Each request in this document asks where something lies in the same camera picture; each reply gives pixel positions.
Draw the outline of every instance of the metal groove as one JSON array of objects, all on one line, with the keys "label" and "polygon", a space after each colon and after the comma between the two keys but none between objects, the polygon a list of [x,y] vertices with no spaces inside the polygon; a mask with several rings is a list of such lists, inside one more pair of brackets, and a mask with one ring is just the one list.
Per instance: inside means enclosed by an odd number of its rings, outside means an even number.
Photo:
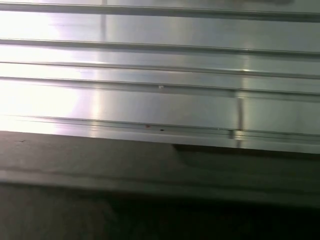
[{"label": "metal groove", "polygon": [[43,66],[61,66],[61,67],[84,67],[84,68],[105,68],[105,69],[124,69],[124,70],[153,70],[153,71],[170,71],[183,73],[204,73],[204,74],[226,74],[240,76],[261,76],[261,77],[280,77],[292,79],[319,79],[319,75],[306,74],[290,74],[290,73],[274,73],[264,71],[245,71],[245,70],[226,70],[226,69],[208,69],[208,68],[192,68],[192,67],[176,67],[176,66],[154,66],[154,65],[125,65],[112,63],[90,63],[90,62],[7,62],[0,61],[2,64],[29,64]]},{"label": "metal groove", "polygon": [[224,9],[150,7],[150,6],[112,6],[112,5],[74,5],[0,2],[0,11],[161,16],[183,18],[215,18],[237,20],[259,20],[278,22],[320,23],[320,14],[303,12],[240,11]]},{"label": "metal groove", "polygon": [[312,51],[280,51],[252,48],[229,48],[212,46],[192,45],[170,45],[170,44],[149,44],[149,43],[126,43],[126,42],[97,42],[97,41],[62,41],[62,40],[34,40],[0,38],[2,45],[57,47],[57,48],[88,48],[88,49],[111,49],[130,51],[159,51],[171,53],[226,53],[226,54],[252,54],[273,57],[309,57],[320,58],[320,52]]}]

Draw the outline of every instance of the silver metal panel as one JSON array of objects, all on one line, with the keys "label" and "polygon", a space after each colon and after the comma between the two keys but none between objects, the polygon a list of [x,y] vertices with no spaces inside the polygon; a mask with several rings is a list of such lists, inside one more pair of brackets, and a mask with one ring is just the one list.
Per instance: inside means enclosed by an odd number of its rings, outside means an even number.
[{"label": "silver metal panel", "polygon": [[[139,83],[175,86],[197,86],[235,90],[277,91],[320,94],[320,80],[235,74],[176,72],[160,70],[119,69],[101,67],[72,67],[38,64],[0,63],[0,77],[20,79],[22,84],[32,80],[90,81],[104,83]],[[77,83],[52,82],[57,86],[74,86]]]},{"label": "silver metal panel", "polygon": [[99,15],[14,11],[0,13],[0,38],[99,42],[100,36]]},{"label": "silver metal panel", "polygon": [[8,3],[118,5],[236,11],[319,13],[317,0],[6,0]]},{"label": "silver metal panel", "polygon": [[102,21],[103,30],[99,15],[3,11],[0,38],[320,52],[317,23],[116,15]]},{"label": "silver metal panel", "polygon": [[320,103],[244,99],[243,129],[319,135]]},{"label": "silver metal panel", "polygon": [[[176,75],[181,74],[179,73],[181,71],[185,71],[320,78],[320,61],[315,57],[275,57],[267,55],[162,51],[128,52],[94,48],[58,48],[1,44],[0,52],[0,62],[2,63],[151,68],[175,71],[174,74]],[[248,79],[244,81],[245,86],[253,83],[246,76],[243,77]],[[255,86],[263,86],[265,84],[267,83],[254,82]]]},{"label": "silver metal panel", "polygon": [[317,23],[109,15],[106,32],[108,42],[320,52]]},{"label": "silver metal panel", "polygon": [[237,101],[227,97],[0,85],[0,114],[234,129]]},{"label": "silver metal panel", "polygon": [[37,3],[83,6],[0,5],[2,130],[319,153],[317,2]]}]

